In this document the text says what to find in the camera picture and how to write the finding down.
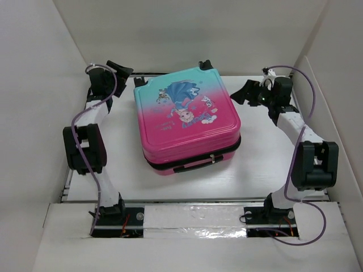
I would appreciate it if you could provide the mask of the pink and teal suitcase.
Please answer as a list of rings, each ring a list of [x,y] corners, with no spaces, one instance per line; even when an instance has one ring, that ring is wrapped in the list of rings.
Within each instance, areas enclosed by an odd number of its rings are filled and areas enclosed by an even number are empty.
[[[241,144],[240,118],[210,60],[135,78],[134,101],[144,158],[160,175],[231,159]]]

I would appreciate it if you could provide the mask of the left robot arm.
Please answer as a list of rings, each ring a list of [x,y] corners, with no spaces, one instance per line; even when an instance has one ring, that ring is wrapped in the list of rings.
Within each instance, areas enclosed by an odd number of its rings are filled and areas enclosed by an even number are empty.
[[[107,61],[105,65],[88,65],[90,80],[83,111],[62,131],[67,163],[70,169],[96,184],[98,204],[92,216],[121,224],[126,219],[122,196],[111,183],[106,171],[107,152],[100,124],[110,114],[113,98],[120,97],[133,69]]]

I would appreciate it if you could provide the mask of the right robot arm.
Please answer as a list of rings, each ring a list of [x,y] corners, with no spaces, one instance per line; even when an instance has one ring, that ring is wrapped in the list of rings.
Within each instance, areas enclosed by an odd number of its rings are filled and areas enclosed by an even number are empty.
[[[285,185],[266,197],[263,208],[251,213],[251,220],[262,218],[274,223],[306,196],[336,184],[339,147],[306,125],[299,110],[290,103],[292,89],[290,78],[278,76],[262,82],[248,80],[230,96],[239,105],[266,107],[275,126],[294,144]]]

